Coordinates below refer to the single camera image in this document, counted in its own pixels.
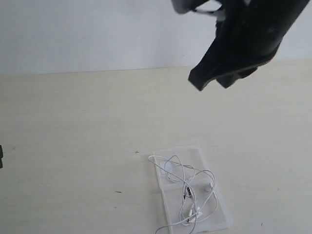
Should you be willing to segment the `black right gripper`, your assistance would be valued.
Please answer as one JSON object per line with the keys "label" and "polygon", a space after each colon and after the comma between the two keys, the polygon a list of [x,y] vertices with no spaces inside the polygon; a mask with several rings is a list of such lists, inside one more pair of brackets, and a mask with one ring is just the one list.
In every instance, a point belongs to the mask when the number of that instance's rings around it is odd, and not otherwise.
{"label": "black right gripper", "polygon": [[[223,88],[271,62],[307,0],[224,0],[225,20],[188,81],[199,91],[216,80]],[[256,64],[241,68],[241,62]]]}

